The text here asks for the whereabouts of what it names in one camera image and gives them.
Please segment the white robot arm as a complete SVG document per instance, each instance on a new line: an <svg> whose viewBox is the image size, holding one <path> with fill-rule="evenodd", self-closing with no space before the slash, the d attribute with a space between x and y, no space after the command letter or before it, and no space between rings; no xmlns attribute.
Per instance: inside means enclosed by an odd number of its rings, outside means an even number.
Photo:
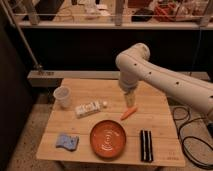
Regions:
<svg viewBox="0 0 213 171"><path fill-rule="evenodd" d="M143 80L208 119L213 117L213 83L154 65L149 57L150 50L144 43L137 43L117 55L119 86L124 92L136 89Z"/></svg>

